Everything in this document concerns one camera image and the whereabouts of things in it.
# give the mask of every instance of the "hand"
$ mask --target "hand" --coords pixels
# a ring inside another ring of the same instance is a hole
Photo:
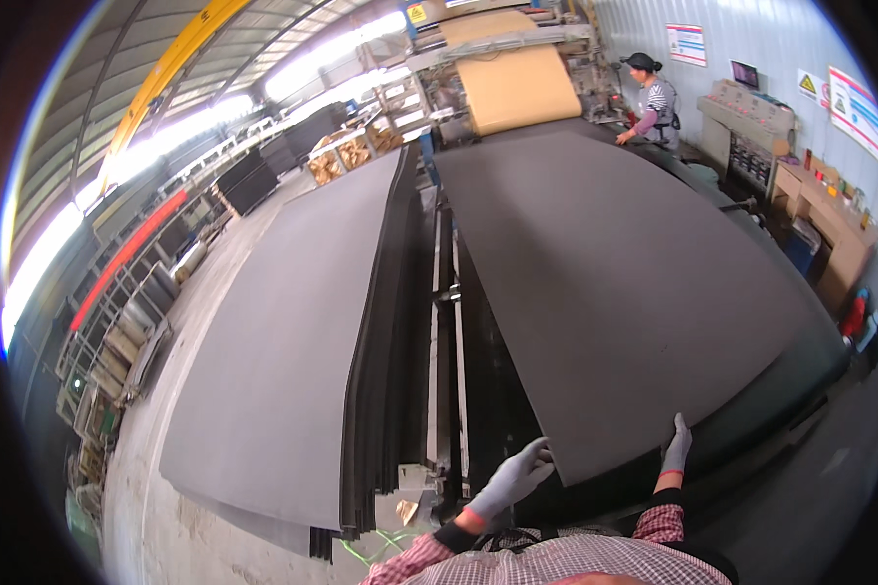
[[[555,469],[552,453],[547,448],[549,441],[547,437],[540,437],[505,459],[468,508],[483,521],[490,522],[504,509],[530,495]]]
[[[682,475],[686,468],[686,454],[689,452],[690,445],[693,444],[693,434],[686,426],[686,421],[682,419],[682,413],[677,413],[673,417],[673,425],[676,427],[676,434],[673,435],[673,440],[670,441],[670,445],[664,453],[664,464],[660,468],[661,475],[667,472]]]
[[[617,138],[615,138],[615,144],[624,144],[635,137],[637,133],[633,128],[628,130],[627,132],[621,132]]]

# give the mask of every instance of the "worker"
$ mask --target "worker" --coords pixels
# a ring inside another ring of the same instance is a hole
[[[454,521],[419,536],[400,555],[373,565],[362,585],[738,583],[725,557],[683,542],[679,488],[693,439],[681,414],[675,416],[674,426],[654,495],[630,538],[606,535],[618,532],[604,527],[550,531],[554,533],[549,539],[539,530],[512,528],[494,538],[486,535],[487,542],[476,546],[496,517],[553,472],[548,439],[542,437],[504,460]]]
[[[669,81],[657,77],[663,64],[646,53],[634,53],[620,61],[631,67],[631,76],[640,83],[637,112],[640,121],[621,132],[615,143],[624,144],[634,136],[643,136],[676,153],[679,147],[679,116],[674,111],[677,95]]]

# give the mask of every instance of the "concrete floor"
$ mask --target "concrete floor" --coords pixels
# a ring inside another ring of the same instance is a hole
[[[253,213],[228,223],[199,269],[182,286],[168,314],[175,334],[152,365],[144,398],[124,415],[107,468],[102,548],[110,582],[340,584],[357,583],[367,575],[363,563],[337,541],[333,565],[294,555],[200,508],[159,474],[169,419],[211,318],[240,266],[283,206],[314,187],[308,173],[294,171],[283,177],[277,192]],[[418,491],[400,491],[379,498],[378,526],[401,528],[394,513],[397,501],[418,497]],[[381,536],[370,533],[353,546],[370,555],[383,544]],[[396,552],[392,548],[384,557]]]

